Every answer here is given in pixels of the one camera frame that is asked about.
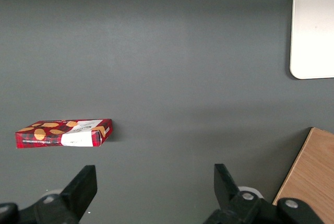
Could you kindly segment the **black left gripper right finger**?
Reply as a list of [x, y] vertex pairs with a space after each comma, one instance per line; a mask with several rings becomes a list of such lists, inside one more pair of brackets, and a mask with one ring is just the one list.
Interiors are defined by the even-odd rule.
[[220, 208], [205, 223], [323, 223], [300, 199], [282, 198], [273, 205], [254, 192], [241, 191], [224, 164], [214, 165], [214, 192]]

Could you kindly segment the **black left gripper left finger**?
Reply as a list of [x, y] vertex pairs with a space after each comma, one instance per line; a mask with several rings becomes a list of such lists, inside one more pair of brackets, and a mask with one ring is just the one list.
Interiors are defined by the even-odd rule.
[[1, 223], [79, 223], [97, 190], [96, 167], [84, 166], [60, 193], [45, 195], [25, 209], [1, 203]]

